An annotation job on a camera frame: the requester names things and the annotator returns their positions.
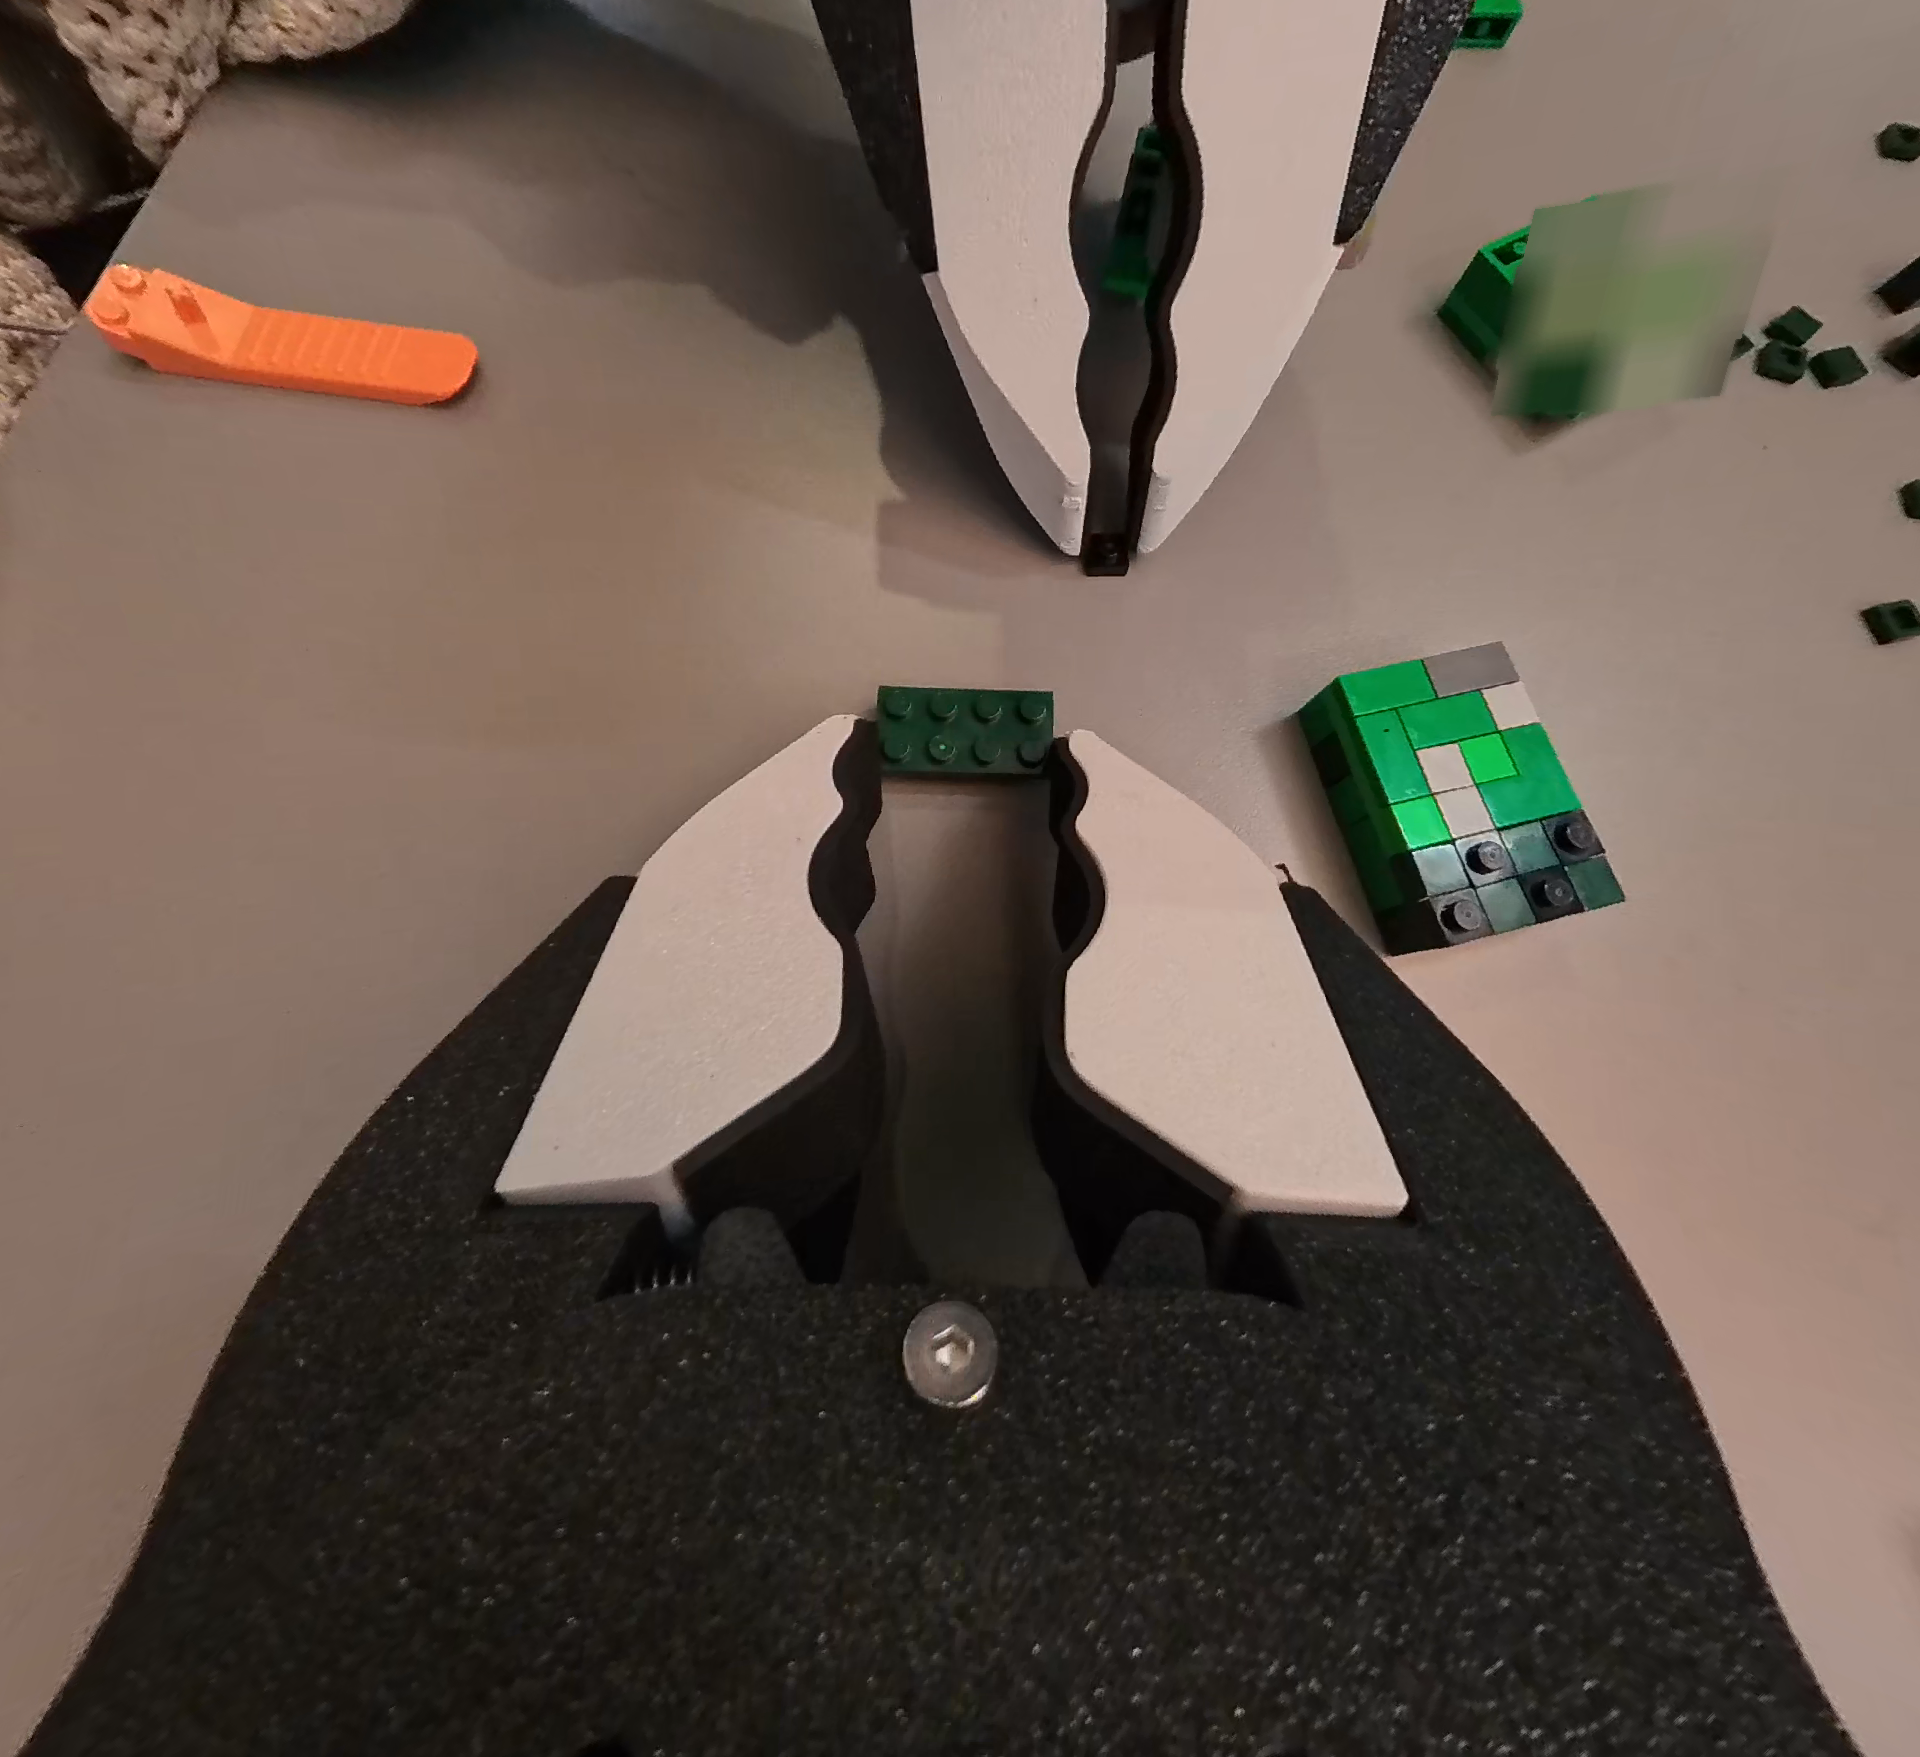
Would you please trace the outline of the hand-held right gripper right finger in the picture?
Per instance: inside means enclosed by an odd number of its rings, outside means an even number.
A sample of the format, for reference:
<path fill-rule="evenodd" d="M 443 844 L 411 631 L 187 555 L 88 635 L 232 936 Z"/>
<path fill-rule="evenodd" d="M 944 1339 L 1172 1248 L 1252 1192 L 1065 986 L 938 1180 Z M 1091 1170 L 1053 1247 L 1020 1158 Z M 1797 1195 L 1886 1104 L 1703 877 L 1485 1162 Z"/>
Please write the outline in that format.
<path fill-rule="evenodd" d="M 1198 802 L 1071 733 L 1103 909 L 1067 957 L 1067 1067 L 1231 1212 L 1405 1212 L 1406 1188 L 1279 872 Z"/>

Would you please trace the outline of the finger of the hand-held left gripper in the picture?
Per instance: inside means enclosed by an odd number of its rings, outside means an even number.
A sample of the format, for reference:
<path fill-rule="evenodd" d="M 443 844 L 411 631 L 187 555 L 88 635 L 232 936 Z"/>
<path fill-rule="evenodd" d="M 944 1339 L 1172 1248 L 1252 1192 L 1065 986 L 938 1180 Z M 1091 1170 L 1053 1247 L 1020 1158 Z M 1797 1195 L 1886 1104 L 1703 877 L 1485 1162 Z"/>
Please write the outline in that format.
<path fill-rule="evenodd" d="M 1225 471 L 1339 255 L 1386 0 L 1181 0 L 1170 103 L 1194 207 L 1161 304 L 1170 402 L 1148 452 L 1138 551 Z"/>
<path fill-rule="evenodd" d="M 1071 210 L 1111 87 L 1107 0 L 910 0 L 937 307 L 1001 472 L 1085 545 L 1091 331 Z"/>

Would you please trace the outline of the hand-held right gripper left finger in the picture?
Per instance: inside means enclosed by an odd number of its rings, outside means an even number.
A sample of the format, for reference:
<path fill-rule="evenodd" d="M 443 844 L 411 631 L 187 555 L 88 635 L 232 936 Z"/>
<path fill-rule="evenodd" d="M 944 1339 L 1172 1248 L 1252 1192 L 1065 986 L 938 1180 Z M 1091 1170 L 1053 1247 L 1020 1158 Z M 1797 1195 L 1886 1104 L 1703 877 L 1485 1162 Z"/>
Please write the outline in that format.
<path fill-rule="evenodd" d="M 867 1158 L 884 1060 L 857 929 L 873 904 L 873 728 L 831 716 L 642 864 L 496 1195 L 826 1207 Z"/>

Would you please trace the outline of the scattered small green bricks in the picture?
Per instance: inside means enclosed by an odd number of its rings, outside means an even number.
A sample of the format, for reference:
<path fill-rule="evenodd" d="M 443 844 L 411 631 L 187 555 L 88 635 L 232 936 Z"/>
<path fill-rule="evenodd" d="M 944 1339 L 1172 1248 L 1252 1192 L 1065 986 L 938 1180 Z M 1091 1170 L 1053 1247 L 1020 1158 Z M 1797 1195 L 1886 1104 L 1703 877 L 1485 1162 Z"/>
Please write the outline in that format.
<path fill-rule="evenodd" d="M 1907 0 L 1523 0 L 1458 50 L 1382 210 L 1180 545 L 1098 586 L 1121 639 L 1304 669 L 1503 639 L 1523 673 L 1626 679 L 1784 639 L 1870 646 L 1917 592 L 1914 328 L 1877 285 L 1917 254 Z M 1714 395 L 1585 419 L 1500 409 L 1441 325 L 1475 247 L 1542 207 L 1642 197 L 1646 235 L 1756 220 L 1762 278 Z"/>

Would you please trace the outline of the small green brick assembly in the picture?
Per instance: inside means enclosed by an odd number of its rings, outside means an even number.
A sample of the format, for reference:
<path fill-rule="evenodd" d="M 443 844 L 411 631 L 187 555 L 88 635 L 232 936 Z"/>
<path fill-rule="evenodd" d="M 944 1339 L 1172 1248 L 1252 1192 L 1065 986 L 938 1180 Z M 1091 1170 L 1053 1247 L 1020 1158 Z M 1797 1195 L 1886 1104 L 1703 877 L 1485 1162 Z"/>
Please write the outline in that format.
<path fill-rule="evenodd" d="M 1342 673 L 1295 725 L 1386 953 L 1623 902 L 1506 643 Z"/>

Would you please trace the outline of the dark green brick plate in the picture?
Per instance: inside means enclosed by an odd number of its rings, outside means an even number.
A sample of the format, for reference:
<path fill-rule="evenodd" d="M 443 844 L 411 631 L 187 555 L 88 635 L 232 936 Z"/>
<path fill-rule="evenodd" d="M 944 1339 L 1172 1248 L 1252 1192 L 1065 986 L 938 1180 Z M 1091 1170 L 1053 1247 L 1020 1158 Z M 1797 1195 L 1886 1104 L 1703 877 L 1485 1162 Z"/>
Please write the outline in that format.
<path fill-rule="evenodd" d="M 1053 747 L 1053 689 L 877 689 L 881 773 L 894 779 L 1035 779 Z"/>

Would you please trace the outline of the orange brick separator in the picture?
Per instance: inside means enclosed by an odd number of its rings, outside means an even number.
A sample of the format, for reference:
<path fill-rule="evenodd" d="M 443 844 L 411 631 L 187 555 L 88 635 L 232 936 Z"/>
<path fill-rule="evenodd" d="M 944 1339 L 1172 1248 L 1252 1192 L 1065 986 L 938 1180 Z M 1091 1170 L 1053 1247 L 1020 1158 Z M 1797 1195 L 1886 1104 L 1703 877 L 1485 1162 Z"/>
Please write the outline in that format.
<path fill-rule="evenodd" d="M 111 264 L 84 301 L 111 348 L 152 370 L 345 398 L 434 405 L 479 365 L 453 331 L 249 304 L 170 271 Z"/>

